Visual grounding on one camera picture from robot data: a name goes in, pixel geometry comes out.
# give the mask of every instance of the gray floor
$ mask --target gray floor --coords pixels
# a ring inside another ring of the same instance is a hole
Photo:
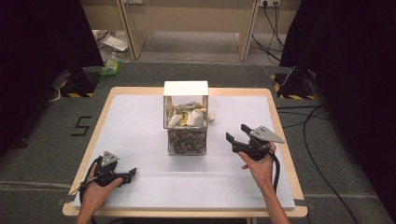
[[[271,36],[256,35],[256,38],[268,45]],[[103,48],[102,55],[106,60],[111,49]],[[32,130],[28,147],[12,149],[0,159],[0,223],[74,223],[73,217],[63,215],[59,199],[70,189],[111,87],[159,86],[164,78],[196,78],[195,73],[201,72],[213,78],[214,86],[264,87],[275,93],[264,69],[270,75],[289,68],[276,67],[255,43],[251,43],[247,63],[241,63],[233,34],[149,34],[140,59],[124,64],[122,75],[101,79],[92,98],[62,98],[51,104]],[[228,74],[239,78],[229,80]],[[303,125],[287,127],[304,121],[312,108],[282,107],[325,102],[319,98],[303,101],[275,97],[309,209],[309,217],[292,222],[353,223],[346,208],[320,176],[319,169],[359,223],[392,223],[361,168],[348,157],[342,136],[325,107],[318,110],[317,118],[306,124],[306,142],[317,167],[304,145]],[[90,129],[86,136],[71,137],[70,133],[80,132],[75,129],[79,116],[92,117],[83,121]],[[112,219],[99,217],[97,220],[107,223]],[[269,223],[266,218],[259,218],[258,222]]]

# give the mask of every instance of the table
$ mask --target table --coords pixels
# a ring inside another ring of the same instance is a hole
[[[132,95],[162,95],[163,88],[145,88],[145,87],[125,87],[125,88],[114,88],[104,106],[103,112],[98,120],[97,126],[93,132],[91,142],[87,147],[87,151],[78,169],[76,179],[72,185],[71,190],[78,188],[79,182],[85,176],[87,167],[92,157],[92,151],[98,140],[99,134],[104,125],[107,112],[111,106],[111,103],[116,95],[120,94],[132,94]],[[271,117],[274,123],[275,132],[285,139],[283,134],[279,117],[276,113],[275,104],[271,95],[271,92],[265,89],[223,89],[223,88],[210,88],[209,96],[266,96],[268,99]],[[300,184],[298,182],[297,174],[295,173],[294,166],[290,157],[289,149],[286,144],[279,145],[279,149],[282,153],[282,158],[285,165],[285,171],[290,182],[292,198],[295,200],[303,200],[304,196],[301,191]],[[286,214],[289,217],[304,217],[307,213],[305,206],[296,205],[292,209],[286,210]],[[64,214],[67,216],[76,216],[78,214],[78,208],[73,206],[72,203],[64,205]],[[268,217],[268,213],[264,209],[101,209],[95,214],[96,216],[106,217]]]

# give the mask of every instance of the wall socket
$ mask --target wall socket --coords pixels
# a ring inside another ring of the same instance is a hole
[[[280,6],[280,0],[266,0],[267,1],[267,7],[275,7],[276,3],[278,6]],[[264,7],[264,0],[260,0],[260,7]]]

